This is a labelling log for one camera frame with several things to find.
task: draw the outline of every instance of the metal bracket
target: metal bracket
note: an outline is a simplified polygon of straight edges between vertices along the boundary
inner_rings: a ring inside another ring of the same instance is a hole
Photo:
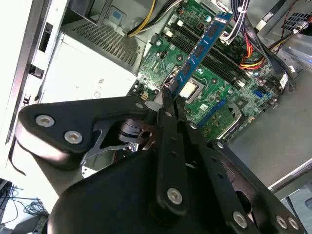
[[[304,233],[301,222],[247,168],[227,144],[213,140],[209,146],[219,153],[219,158],[231,178],[234,190],[241,191],[250,201],[253,221],[261,233]],[[289,220],[292,223],[296,222],[299,229],[295,229]]]

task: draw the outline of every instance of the silver screw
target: silver screw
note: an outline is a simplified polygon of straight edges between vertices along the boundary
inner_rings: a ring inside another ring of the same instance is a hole
[[[168,111],[165,111],[165,114],[169,117],[172,117],[172,114],[170,114]]]
[[[235,222],[243,229],[247,228],[247,221],[245,217],[238,211],[233,212]]]
[[[285,222],[285,220],[283,220],[283,218],[279,215],[277,215],[276,217],[276,221],[278,222],[278,224],[283,228],[283,229],[287,229],[287,223]]]
[[[137,106],[138,108],[140,108],[140,109],[143,109],[143,106],[142,106],[142,104],[140,104],[140,103],[136,103],[136,106]]]
[[[296,230],[299,230],[299,226],[296,223],[296,221],[293,218],[288,218],[289,223],[292,225],[293,228],[295,228]]]
[[[193,128],[193,129],[197,129],[196,124],[194,124],[194,123],[192,123],[192,122],[190,122],[190,127]]]
[[[36,123],[42,127],[51,127],[55,121],[51,116],[41,115],[36,118]]]
[[[223,144],[222,144],[221,142],[217,142],[216,144],[217,144],[217,146],[218,146],[220,149],[223,149],[223,148],[224,148],[224,146],[223,146]]]
[[[66,132],[64,138],[71,144],[79,144],[82,142],[82,135],[76,131]]]
[[[175,188],[168,189],[167,196],[169,200],[175,205],[180,205],[182,203],[182,195],[178,189]]]

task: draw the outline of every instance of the white label sticker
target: white label sticker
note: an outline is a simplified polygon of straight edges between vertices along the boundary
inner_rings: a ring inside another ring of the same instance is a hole
[[[201,104],[200,109],[206,111],[208,109],[208,106],[205,104]]]
[[[214,19],[221,22],[221,23],[227,23],[227,21],[225,19],[221,19],[219,17],[215,17]]]
[[[268,22],[268,20],[273,16],[274,14],[270,11],[269,13],[267,13],[267,15],[265,17],[263,17],[263,20],[265,22]]]
[[[285,88],[285,85],[286,85],[287,81],[288,81],[288,75],[284,74],[283,78],[280,81],[280,84],[282,85],[282,88]]]

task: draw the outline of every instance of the white connector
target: white connector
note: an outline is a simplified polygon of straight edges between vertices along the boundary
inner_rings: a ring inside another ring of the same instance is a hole
[[[225,43],[227,45],[231,44],[232,41],[235,39],[235,38],[232,38],[232,39],[227,39],[227,37],[229,36],[230,34],[226,31],[224,31],[221,36],[220,36],[220,40],[222,43]]]

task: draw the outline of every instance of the blue ram module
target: blue ram module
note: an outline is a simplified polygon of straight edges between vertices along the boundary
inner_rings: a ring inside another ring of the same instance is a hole
[[[231,21],[232,14],[219,12],[216,14],[210,25],[207,27],[196,46],[188,56],[180,71],[169,86],[173,98],[176,98],[183,87],[191,78],[193,72],[197,69],[207,53],[210,51],[214,43],[218,40],[225,27]]]

